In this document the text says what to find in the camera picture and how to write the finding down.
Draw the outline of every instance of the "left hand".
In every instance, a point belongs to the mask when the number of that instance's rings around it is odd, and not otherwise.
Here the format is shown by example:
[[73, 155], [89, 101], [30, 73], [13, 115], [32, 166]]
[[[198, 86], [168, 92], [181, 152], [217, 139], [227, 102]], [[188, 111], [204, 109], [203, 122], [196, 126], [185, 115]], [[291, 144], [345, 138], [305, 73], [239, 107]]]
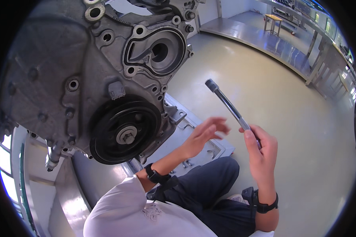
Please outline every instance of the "left hand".
[[215, 134], [220, 131], [228, 135], [231, 130], [223, 117], [209, 117], [201, 125], [197, 126], [189, 138], [181, 145], [180, 149], [185, 159], [192, 158], [203, 150], [204, 144], [210, 139], [223, 139]]

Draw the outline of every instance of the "white shirt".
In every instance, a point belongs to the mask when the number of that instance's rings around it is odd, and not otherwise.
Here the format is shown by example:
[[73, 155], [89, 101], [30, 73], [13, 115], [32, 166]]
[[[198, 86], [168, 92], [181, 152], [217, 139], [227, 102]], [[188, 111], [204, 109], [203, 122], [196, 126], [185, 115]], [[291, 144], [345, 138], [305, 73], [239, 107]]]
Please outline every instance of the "white shirt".
[[[251, 237], [272, 237], [256, 231]], [[177, 205], [147, 200], [138, 177], [125, 178], [96, 203], [84, 228], [85, 237], [216, 237], [192, 212]]]

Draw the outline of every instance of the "dark jeans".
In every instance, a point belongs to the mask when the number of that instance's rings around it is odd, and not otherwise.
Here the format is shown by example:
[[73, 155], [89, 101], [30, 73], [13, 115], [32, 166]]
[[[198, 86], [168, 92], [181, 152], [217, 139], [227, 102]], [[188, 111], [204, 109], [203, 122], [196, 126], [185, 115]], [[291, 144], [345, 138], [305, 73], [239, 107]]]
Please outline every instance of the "dark jeans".
[[251, 218], [244, 203], [225, 199], [214, 205], [229, 192], [238, 175], [238, 163], [231, 157], [221, 157], [178, 177], [179, 184], [164, 191], [164, 198], [156, 199], [191, 211], [219, 237], [249, 236], [255, 230], [255, 210]]

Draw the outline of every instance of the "black pulley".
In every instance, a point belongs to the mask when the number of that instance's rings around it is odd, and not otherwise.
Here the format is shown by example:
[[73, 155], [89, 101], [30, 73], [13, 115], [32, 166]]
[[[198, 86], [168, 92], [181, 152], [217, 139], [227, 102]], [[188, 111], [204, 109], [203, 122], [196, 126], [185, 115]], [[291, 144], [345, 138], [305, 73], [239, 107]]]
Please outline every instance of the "black pulley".
[[140, 96], [109, 101], [90, 120], [90, 152], [103, 164], [126, 162], [151, 144], [160, 126], [159, 110]]

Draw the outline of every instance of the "hand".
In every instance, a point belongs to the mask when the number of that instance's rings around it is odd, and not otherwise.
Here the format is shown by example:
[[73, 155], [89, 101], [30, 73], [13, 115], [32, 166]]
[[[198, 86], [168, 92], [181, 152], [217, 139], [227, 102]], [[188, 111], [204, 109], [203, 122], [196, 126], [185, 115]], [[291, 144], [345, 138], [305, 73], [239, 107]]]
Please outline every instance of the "hand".
[[[277, 139], [257, 125], [251, 124], [250, 127], [252, 130], [244, 131], [240, 128], [239, 132], [244, 133], [252, 177], [256, 180], [258, 188], [274, 189], [274, 168], [278, 150]], [[261, 141], [262, 148], [260, 150], [257, 146], [255, 134]]]
[[189, 138], [180, 147], [184, 159], [192, 158], [203, 150], [204, 144], [210, 139], [222, 139], [215, 134], [220, 131], [228, 135], [230, 128], [225, 124], [227, 119], [223, 117], [210, 117], [197, 126]]

